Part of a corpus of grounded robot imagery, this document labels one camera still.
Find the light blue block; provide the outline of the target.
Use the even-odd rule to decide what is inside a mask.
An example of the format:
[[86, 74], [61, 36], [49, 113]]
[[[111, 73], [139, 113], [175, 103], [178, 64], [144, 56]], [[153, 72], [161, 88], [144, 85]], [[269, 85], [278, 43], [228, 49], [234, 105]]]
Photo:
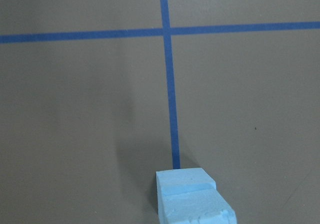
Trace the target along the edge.
[[237, 223], [235, 211], [214, 188], [163, 195], [160, 223]]

